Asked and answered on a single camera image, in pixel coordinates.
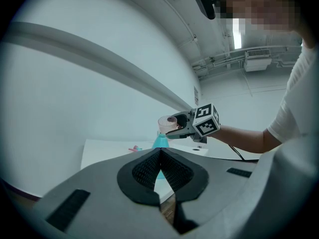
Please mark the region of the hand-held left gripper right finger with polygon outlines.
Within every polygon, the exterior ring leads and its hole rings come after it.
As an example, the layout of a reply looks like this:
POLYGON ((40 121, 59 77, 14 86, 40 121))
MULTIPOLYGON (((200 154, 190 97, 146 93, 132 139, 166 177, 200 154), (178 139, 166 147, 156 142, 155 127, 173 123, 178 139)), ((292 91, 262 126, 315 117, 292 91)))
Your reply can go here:
POLYGON ((160 239, 229 239, 239 225, 229 225, 228 207, 238 207, 257 162, 200 156, 162 148, 160 164, 175 193, 172 228, 160 239))

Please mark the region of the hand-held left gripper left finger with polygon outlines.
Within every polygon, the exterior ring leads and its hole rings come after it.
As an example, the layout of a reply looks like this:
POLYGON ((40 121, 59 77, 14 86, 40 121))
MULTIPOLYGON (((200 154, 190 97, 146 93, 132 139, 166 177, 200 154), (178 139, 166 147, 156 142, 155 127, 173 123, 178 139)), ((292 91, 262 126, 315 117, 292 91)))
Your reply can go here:
POLYGON ((45 239, 175 239, 154 191, 159 149, 97 162, 50 190, 29 223, 45 239))

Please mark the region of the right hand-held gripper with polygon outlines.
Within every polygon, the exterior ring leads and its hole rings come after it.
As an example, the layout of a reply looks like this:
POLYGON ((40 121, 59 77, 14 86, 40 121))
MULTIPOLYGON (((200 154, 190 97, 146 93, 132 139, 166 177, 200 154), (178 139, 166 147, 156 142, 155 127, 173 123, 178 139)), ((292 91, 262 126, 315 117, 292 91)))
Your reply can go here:
POLYGON ((205 104, 189 112, 173 115, 176 118, 176 130, 166 133, 168 139, 191 137, 194 142, 207 143, 207 136, 220 130, 219 114, 213 103, 205 104))

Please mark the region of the pink textured cup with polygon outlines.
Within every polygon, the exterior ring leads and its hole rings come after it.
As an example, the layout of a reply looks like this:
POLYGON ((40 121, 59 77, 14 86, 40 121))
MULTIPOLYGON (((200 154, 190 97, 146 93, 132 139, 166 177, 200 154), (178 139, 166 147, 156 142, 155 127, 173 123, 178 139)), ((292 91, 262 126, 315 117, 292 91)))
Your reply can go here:
POLYGON ((163 116, 158 120, 159 132, 166 134, 177 129, 177 119, 174 116, 163 116))

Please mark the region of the teal bottle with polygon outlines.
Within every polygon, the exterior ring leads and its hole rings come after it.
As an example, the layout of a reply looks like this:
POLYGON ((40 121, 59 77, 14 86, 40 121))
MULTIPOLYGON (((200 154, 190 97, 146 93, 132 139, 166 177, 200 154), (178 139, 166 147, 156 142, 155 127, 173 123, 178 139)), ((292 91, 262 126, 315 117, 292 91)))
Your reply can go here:
MULTIPOLYGON (((152 145, 152 148, 162 148, 162 147, 168 148, 169 143, 168 143, 166 135, 159 132, 157 134, 157 137, 156 137, 153 145, 152 145)), ((164 176, 163 172, 160 171, 158 173, 157 180, 164 179, 164 178, 165 178, 165 176, 164 176)))

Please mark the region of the person's right forearm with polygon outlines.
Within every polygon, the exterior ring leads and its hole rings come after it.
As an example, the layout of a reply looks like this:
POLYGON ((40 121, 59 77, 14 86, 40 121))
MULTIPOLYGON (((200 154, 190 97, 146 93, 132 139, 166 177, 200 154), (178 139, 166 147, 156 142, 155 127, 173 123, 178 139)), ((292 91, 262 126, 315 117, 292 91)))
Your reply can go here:
POLYGON ((251 131, 226 125, 221 125, 220 130, 208 135, 208 137, 240 150, 258 154, 271 151, 282 144, 267 129, 264 131, 251 131))

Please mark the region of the white ceiling pipes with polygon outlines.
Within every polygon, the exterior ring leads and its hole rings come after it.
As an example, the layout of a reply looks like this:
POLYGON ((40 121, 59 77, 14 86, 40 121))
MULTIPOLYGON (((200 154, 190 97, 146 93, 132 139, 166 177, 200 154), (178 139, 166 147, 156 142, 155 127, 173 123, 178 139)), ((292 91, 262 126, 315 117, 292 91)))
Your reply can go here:
POLYGON ((209 56, 192 64, 193 71, 200 80, 209 78, 217 73, 219 69, 223 71, 234 70, 233 65, 239 69, 244 69, 245 52, 247 50, 269 49, 271 52, 271 63, 294 64, 297 56, 301 52, 301 45, 268 45, 259 47, 249 47, 232 50, 226 53, 209 56))

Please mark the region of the white ceiling air unit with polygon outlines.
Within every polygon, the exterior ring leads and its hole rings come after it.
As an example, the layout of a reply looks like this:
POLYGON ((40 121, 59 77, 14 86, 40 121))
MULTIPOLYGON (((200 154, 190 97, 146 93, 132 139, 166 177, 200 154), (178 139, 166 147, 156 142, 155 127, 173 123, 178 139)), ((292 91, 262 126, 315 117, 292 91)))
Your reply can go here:
POLYGON ((247 50, 245 52, 244 69, 246 72, 264 71, 271 62, 269 49, 247 50))

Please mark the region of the ceiling light panel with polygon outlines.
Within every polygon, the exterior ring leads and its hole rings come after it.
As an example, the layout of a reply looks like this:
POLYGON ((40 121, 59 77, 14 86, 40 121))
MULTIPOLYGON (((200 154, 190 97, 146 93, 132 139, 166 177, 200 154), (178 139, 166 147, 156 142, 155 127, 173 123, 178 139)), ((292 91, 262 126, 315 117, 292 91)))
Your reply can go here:
POLYGON ((232 22, 232 32, 233 32, 233 41, 234 41, 234 49, 242 48, 242 37, 240 31, 240 21, 238 18, 234 18, 232 22))

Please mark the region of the person's beige shirt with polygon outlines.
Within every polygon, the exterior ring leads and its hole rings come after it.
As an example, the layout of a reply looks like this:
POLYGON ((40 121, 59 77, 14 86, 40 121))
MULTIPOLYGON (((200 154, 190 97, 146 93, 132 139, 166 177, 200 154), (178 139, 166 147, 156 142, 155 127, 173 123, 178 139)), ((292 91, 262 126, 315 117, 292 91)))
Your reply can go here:
POLYGON ((280 143, 319 133, 319 46, 302 46, 278 113, 267 130, 280 143))

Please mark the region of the long white wall ledge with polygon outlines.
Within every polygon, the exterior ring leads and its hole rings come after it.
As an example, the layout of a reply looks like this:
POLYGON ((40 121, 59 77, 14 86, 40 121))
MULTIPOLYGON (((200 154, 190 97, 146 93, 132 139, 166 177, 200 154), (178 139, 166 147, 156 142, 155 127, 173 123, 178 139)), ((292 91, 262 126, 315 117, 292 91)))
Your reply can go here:
POLYGON ((154 77, 114 52, 77 35, 29 22, 10 23, 2 42, 41 51, 131 87, 178 111, 191 105, 154 77))

